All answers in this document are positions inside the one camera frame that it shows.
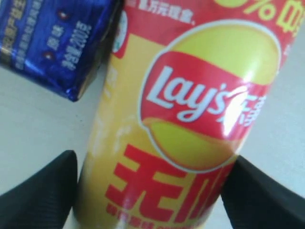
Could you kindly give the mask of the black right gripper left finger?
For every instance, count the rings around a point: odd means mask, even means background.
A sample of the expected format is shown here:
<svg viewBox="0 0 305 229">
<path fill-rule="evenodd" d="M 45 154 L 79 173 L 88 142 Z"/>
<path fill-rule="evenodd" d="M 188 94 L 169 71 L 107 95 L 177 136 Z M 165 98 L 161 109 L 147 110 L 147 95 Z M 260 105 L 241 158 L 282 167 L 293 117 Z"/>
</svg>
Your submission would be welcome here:
<svg viewBox="0 0 305 229">
<path fill-rule="evenodd" d="M 77 155 L 66 150 L 0 197 L 2 229 L 62 229 L 75 202 Z"/>
</svg>

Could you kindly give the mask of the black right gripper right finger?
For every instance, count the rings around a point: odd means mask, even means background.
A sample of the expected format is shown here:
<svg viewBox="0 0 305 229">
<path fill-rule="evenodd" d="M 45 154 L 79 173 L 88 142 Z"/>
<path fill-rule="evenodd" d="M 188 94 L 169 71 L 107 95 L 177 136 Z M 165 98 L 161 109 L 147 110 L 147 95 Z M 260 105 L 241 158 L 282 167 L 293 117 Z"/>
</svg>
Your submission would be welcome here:
<svg viewBox="0 0 305 229">
<path fill-rule="evenodd" d="M 303 229 L 305 199 L 239 156 L 221 192 L 234 229 Z"/>
</svg>

